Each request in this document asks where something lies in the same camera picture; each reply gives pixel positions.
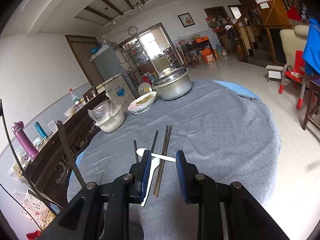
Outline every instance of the ceiling light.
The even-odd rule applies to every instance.
[[[111,14],[109,13],[108,9],[109,9],[109,7],[105,7],[105,10],[107,10],[107,12],[108,12],[108,14],[110,15],[110,18],[111,18],[111,19],[110,19],[110,22],[112,22],[113,25],[116,25],[117,23],[116,23],[116,21],[114,20],[114,18],[111,17]]]
[[[138,3],[136,0],[134,0],[136,2],[136,6],[139,9],[139,11],[143,12],[143,7],[140,3]]]

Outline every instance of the picture frame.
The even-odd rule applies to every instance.
[[[179,18],[179,20],[182,23],[184,28],[192,26],[192,25],[195,25],[195,22],[193,21],[190,13],[180,14],[180,15],[178,15],[178,18]]]

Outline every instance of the round table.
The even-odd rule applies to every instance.
[[[146,112],[125,112],[124,124],[113,133],[99,132],[81,156],[79,170],[85,182],[112,182],[135,162],[133,140],[138,148],[160,153],[166,125],[172,125],[167,156],[183,150],[186,160],[216,182],[240,181],[263,204],[272,194],[280,147],[278,129],[268,107],[252,96],[235,93],[213,81],[193,82],[189,93],[172,101],[158,98]],[[181,197],[174,162],[165,162],[159,196],[146,205],[130,204],[130,220],[140,224],[145,239],[192,240],[197,235],[197,205]],[[68,199],[80,190],[70,178]]]

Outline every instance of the white floor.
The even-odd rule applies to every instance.
[[[275,193],[265,209],[291,240],[306,240],[320,219],[320,131],[311,123],[306,131],[301,128],[308,91],[303,106],[297,110],[300,87],[294,89],[286,80],[280,95],[280,83],[267,82],[266,75],[266,69],[240,63],[235,55],[220,57],[209,64],[200,63],[190,72],[192,80],[237,83],[268,105],[280,131],[282,149]]]

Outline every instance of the white spoon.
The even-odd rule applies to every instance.
[[[137,154],[140,157],[142,157],[145,150],[148,150],[148,149],[147,148],[139,148],[139,149],[137,149]],[[156,154],[156,153],[151,153],[151,156],[159,158],[159,159],[163,159],[163,160],[169,161],[169,162],[176,162],[175,158],[172,158],[172,157],[169,157],[169,156],[164,156],[164,155],[160,155],[160,154]]]
[[[151,160],[151,168],[150,168],[150,176],[149,176],[149,180],[148,180],[148,187],[147,187],[147,193],[146,196],[144,197],[143,202],[141,203],[141,206],[143,207],[146,204],[148,195],[149,195],[149,190],[150,190],[150,186],[152,183],[152,177],[153,177],[153,173],[155,172],[155,169],[159,166],[160,163],[160,159],[159,158],[153,158]]]

